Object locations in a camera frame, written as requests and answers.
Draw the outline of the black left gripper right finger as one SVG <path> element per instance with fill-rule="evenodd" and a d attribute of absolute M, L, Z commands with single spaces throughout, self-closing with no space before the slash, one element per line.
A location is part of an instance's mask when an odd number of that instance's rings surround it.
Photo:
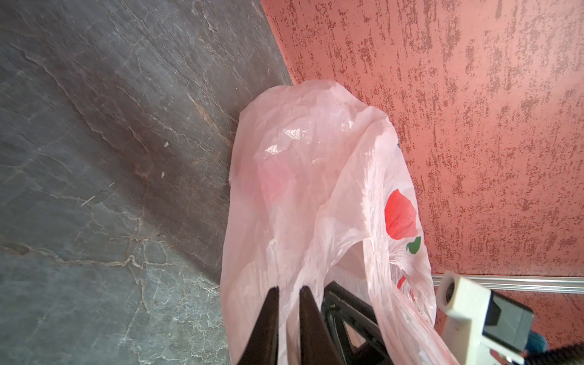
<path fill-rule="evenodd" d="M 342 364 L 308 286 L 300 289 L 301 364 Z"/>

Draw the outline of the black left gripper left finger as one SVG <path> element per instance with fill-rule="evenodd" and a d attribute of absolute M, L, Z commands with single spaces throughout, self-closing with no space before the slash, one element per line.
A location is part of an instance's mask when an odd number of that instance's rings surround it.
<path fill-rule="evenodd" d="M 271 288 L 260 310 L 239 365 L 278 363 L 279 287 Z"/>

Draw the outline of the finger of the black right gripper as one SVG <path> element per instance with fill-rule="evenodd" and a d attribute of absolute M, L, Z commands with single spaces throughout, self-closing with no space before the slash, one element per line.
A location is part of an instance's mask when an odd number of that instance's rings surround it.
<path fill-rule="evenodd" d="M 371 305 L 333 281 L 325 287 L 321 312 L 342 363 L 392 363 Z"/>

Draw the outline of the pink translucent plastic bag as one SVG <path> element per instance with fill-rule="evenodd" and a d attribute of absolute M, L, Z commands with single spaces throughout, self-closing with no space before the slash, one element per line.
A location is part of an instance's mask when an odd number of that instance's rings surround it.
<path fill-rule="evenodd" d="M 388 115 L 333 81 L 278 86 L 241 113 L 231 158 L 221 311 L 233 363 L 279 290 L 281 364 L 300 361 L 302 287 L 371 305 L 396 364 L 454 364 L 415 188 Z"/>

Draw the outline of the aluminium left corner post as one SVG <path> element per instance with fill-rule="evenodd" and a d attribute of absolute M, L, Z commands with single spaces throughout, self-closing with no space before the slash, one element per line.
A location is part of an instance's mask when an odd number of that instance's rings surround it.
<path fill-rule="evenodd" d="M 433 274 L 435 287 L 454 293 L 486 293 L 488 290 L 524 291 L 553 294 L 583 294 L 583 277 L 549 277 L 521 275 L 457 275 L 452 272 Z"/>

